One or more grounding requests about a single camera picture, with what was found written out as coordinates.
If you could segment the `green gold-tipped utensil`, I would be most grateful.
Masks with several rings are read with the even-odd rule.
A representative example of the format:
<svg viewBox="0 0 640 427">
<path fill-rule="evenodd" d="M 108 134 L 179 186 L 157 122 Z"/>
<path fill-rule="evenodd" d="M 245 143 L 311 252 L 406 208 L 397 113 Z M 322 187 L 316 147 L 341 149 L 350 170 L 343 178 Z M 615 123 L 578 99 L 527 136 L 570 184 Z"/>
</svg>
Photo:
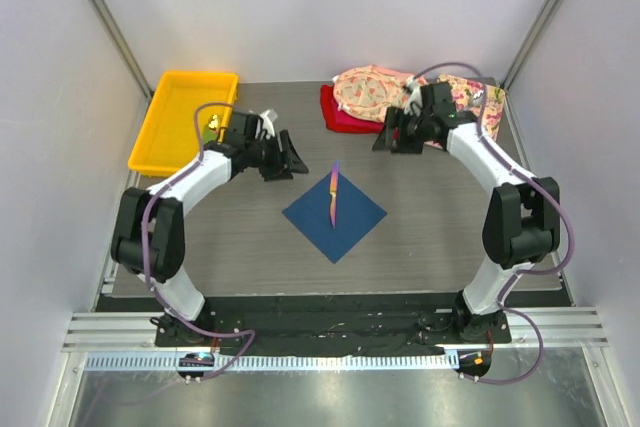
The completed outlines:
<svg viewBox="0 0 640 427">
<path fill-rule="evenodd" d="M 220 134 L 220 116 L 212 115 L 203 128 L 202 140 L 204 144 L 217 142 Z"/>
</svg>

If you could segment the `right aluminium corner post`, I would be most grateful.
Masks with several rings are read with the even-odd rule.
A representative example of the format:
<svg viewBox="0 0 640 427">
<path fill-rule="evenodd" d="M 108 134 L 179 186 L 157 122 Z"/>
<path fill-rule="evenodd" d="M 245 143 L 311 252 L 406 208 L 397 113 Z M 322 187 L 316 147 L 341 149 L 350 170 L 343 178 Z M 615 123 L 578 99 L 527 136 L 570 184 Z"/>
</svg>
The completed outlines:
<svg viewBox="0 0 640 427">
<path fill-rule="evenodd" d="M 518 75 L 532 56 L 534 49 L 550 26 L 563 1 L 564 0 L 544 0 L 501 82 L 501 87 L 504 90 L 509 90 L 514 85 Z"/>
</svg>

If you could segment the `yellow plastic bin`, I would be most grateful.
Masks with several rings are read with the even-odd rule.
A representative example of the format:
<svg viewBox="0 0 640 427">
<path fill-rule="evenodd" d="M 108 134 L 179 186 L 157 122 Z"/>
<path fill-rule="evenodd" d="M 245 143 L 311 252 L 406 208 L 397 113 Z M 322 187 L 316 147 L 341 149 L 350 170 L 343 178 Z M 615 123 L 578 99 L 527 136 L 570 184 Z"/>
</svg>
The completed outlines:
<svg viewBox="0 0 640 427">
<path fill-rule="evenodd" d="M 196 135 L 212 115 L 220 116 L 220 134 L 229 125 L 237 99 L 235 73 L 167 71 L 159 81 L 128 159 L 130 170 L 169 177 L 199 151 Z"/>
</svg>

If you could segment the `floral round mesh cover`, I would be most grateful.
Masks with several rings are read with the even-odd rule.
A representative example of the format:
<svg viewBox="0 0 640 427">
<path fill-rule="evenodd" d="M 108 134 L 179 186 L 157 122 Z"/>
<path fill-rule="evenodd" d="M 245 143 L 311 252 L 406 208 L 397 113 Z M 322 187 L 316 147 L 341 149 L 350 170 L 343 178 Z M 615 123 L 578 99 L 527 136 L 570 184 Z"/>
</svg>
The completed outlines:
<svg viewBox="0 0 640 427">
<path fill-rule="evenodd" d="M 332 78 L 338 108 L 353 118 L 383 123 L 388 107 L 404 107 L 412 74 L 376 65 L 351 68 Z"/>
</svg>

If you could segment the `aluminium corner post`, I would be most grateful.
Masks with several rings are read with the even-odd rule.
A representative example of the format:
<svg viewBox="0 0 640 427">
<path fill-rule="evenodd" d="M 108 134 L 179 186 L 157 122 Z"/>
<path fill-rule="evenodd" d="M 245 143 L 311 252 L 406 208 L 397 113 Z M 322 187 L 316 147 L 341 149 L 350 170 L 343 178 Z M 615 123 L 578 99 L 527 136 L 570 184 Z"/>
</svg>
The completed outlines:
<svg viewBox="0 0 640 427">
<path fill-rule="evenodd" d="M 501 82 L 501 87 L 504 90 L 509 90 L 514 85 L 518 75 L 532 56 L 534 49 L 550 26 L 563 1 L 564 0 L 544 0 Z"/>
<path fill-rule="evenodd" d="M 124 62 L 128 72 L 132 76 L 135 84 L 143 97 L 150 101 L 154 94 L 150 82 L 147 80 L 141 66 L 139 65 L 133 51 L 126 41 L 115 17 L 111 13 L 106 0 L 88 0 L 98 20 L 105 29 L 108 37 Z"/>
</svg>

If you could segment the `blue paper napkin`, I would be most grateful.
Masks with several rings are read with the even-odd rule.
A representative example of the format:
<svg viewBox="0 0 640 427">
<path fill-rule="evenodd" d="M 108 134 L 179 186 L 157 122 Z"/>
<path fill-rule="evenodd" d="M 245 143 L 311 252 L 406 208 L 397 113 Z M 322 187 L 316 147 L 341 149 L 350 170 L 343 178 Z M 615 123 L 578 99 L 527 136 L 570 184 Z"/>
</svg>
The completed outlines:
<svg viewBox="0 0 640 427">
<path fill-rule="evenodd" d="M 332 263 L 387 216 L 340 172 L 338 164 L 282 213 Z"/>
</svg>

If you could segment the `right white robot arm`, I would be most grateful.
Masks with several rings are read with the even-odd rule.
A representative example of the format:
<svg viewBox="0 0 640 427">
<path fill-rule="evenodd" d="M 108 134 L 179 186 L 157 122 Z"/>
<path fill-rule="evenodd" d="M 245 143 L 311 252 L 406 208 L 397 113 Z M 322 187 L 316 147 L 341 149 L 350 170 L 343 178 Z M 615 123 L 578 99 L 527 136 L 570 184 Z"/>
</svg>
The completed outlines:
<svg viewBox="0 0 640 427">
<path fill-rule="evenodd" d="M 504 300 L 519 278 L 557 250 L 560 240 L 559 186 L 522 169 L 493 140 L 479 116 L 458 110 L 446 82 L 409 78 L 408 98 L 385 114 L 372 148 L 419 154 L 427 143 L 456 158 L 489 196 L 482 228 L 485 252 L 473 280 L 457 294 L 451 329 L 472 342 L 498 325 Z"/>
</svg>

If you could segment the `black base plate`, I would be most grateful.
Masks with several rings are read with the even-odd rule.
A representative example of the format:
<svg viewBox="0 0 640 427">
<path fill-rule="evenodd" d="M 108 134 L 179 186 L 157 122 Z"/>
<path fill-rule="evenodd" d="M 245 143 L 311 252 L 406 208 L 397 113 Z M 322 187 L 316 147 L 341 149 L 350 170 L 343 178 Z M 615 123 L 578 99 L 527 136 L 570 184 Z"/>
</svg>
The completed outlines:
<svg viewBox="0 0 640 427">
<path fill-rule="evenodd" d="M 454 293 L 208 297 L 198 325 L 254 331 L 251 356 L 404 356 L 447 344 L 509 344 L 517 327 L 542 327 L 570 308 L 561 291 L 515 292 L 485 320 L 463 313 Z"/>
</svg>

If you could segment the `red folded cloth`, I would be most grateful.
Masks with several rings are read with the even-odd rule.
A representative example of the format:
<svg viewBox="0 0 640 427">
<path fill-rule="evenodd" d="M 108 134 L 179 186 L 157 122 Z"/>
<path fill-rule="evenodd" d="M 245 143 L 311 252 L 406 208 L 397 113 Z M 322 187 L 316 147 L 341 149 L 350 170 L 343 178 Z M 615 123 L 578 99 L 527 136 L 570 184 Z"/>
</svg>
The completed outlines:
<svg viewBox="0 0 640 427">
<path fill-rule="evenodd" d="M 379 134 L 396 93 L 383 87 L 359 86 L 334 95 L 333 85 L 320 87 L 320 107 L 328 130 L 345 134 Z"/>
</svg>

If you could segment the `left aluminium corner post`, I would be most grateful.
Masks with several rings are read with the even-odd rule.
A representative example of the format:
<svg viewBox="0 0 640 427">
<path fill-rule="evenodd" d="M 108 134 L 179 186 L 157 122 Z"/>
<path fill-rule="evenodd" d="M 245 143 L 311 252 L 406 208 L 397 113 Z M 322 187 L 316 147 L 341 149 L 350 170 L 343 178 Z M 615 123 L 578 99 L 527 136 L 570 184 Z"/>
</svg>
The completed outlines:
<svg viewBox="0 0 640 427">
<path fill-rule="evenodd" d="M 111 13 L 106 0 L 88 0 L 98 20 L 105 29 L 108 37 L 124 62 L 128 72 L 132 76 L 135 84 L 143 97 L 150 101 L 154 94 L 150 82 L 147 80 L 141 66 L 139 65 L 133 51 L 126 41 L 115 17 Z"/>
</svg>

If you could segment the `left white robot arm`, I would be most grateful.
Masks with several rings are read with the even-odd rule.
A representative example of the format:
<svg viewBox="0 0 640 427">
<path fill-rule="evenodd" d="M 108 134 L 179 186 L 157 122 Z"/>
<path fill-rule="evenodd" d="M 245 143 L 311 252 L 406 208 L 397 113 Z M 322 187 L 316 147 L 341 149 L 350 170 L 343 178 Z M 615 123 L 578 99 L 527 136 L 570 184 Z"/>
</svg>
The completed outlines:
<svg viewBox="0 0 640 427">
<path fill-rule="evenodd" d="M 160 332 L 193 346 L 217 337 L 211 304 L 184 267 L 185 218 L 208 194 L 253 168 L 266 182 L 289 180 L 309 169 L 277 114 L 233 111 L 216 140 L 196 135 L 195 157 L 147 189 L 130 187 L 120 199 L 110 247 L 114 262 L 141 279 L 164 313 L 151 322 Z"/>
</svg>

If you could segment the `floral yellow placemat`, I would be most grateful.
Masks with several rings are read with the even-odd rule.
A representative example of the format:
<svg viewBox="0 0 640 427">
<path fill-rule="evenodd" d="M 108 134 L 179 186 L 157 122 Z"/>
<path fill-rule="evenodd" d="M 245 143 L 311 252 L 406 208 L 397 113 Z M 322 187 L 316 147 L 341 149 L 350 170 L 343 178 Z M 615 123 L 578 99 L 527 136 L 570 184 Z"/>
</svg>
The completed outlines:
<svg viewBox="0 0 640 427">
<path fill-rule="evenodd" d="M 491 86 L 486 81 L 471 80 L 448 74 L 439 75 L 437 80 L 449 84 L 456 111 L 472 112 L 477 118 L 481 118 L 483 128 L 496 141 L 506 100 L 505 92 L 499 87 Z M 481 108 L 469 109 L 467 106 L 469 95 L 479 90 L 487 91 L 485 104 Z"/>
</svg>

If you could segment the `iridescent rainbow knife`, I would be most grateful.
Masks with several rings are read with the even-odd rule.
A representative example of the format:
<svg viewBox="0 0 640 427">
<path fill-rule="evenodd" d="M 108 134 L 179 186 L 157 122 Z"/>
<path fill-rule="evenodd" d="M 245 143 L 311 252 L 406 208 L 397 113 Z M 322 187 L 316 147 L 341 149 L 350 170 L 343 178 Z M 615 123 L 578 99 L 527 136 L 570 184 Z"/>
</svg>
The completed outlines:
<svg viewBox="0 0 640 427">
<path fill-rule="evenodd" d="M 329 219 L 331 226 L 336 228 L 337 223 L 337 193 L 338 193 L 338 183 L 339 183 L 339 162 L 335 161 L 330 174 L 329 181 L 329 195 L 330 195 L 330 205 L 329 205 Z"/>
</svg>

